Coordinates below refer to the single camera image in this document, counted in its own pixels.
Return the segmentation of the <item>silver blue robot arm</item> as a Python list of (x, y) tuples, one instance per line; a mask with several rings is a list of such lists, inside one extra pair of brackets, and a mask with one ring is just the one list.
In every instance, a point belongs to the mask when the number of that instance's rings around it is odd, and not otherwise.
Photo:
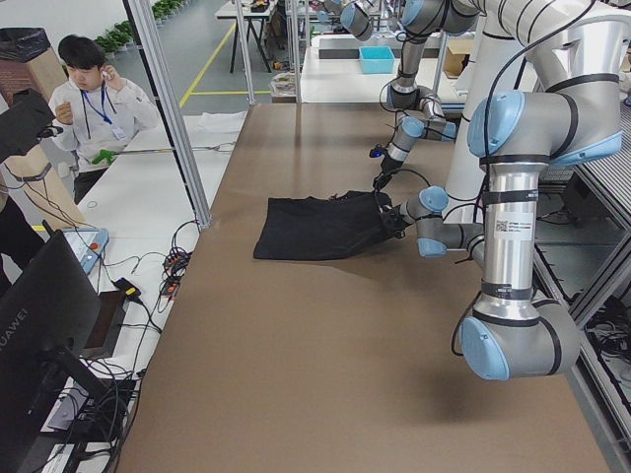
[(460, 35), (477, 20), (479, 10), (459, 1), (408, 1), (405, 3), (402, 50), (396, 78), (388, 83), (386, 105), (398, 112), (391, 140), (375, 147), (370, 156), (380, 157), (381, 172), (374, 187), (381, 190), (401, 168), (416, 141), (452, 141), (456, 125), (446, 120), (438, 95), (415, 82), (429, 36), (441, 30)]
[(622, 143), (618, 77), (593, 73), (549, 84), (541, 93), (501, 92), (482, 101), (467, 146), (485, 171), (479, 223), (448, 224), (449, 197), (421, 190), (381, 219), (392, 234), (414, 226), (425, 257), (464, 249), (482, 268), (481, 292), (458, 335), (463, 356), (481, 378), (552, 375), (579, 355), (579, 332), (568, 311), (532, 297), (539, 176), (617, 153)]

